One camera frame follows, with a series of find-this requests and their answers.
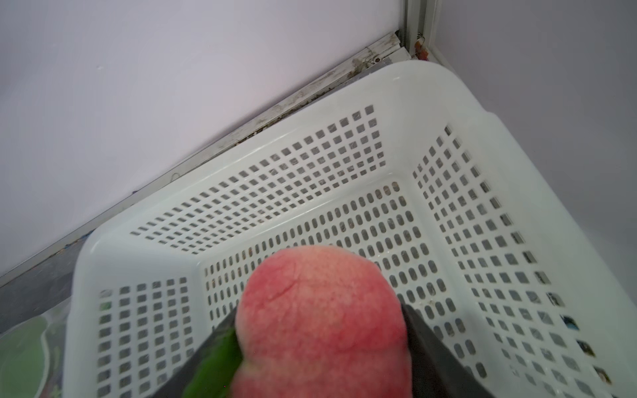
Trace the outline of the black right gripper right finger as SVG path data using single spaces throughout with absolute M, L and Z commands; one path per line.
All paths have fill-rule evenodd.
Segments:
M 434 398 L 493 398 L 408 304 L 401 307 L 411 355 L 412 394 Z

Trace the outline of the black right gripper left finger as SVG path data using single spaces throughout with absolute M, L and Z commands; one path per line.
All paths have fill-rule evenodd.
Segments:
M 234 308 L 153 397 L 231 397 L 239 368 L 236 316 Z

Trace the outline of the pink peach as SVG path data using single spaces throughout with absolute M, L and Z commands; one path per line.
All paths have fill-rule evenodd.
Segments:
M 332 245 L 280 250 L 247 281 L 231 397 L 409 397 L 401 304 L 381 270 Z

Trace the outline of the green printed zip-top bag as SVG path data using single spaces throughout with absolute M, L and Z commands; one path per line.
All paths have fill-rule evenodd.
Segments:
M 71 300 L 1 335 L 1 396 L 61 397 Z

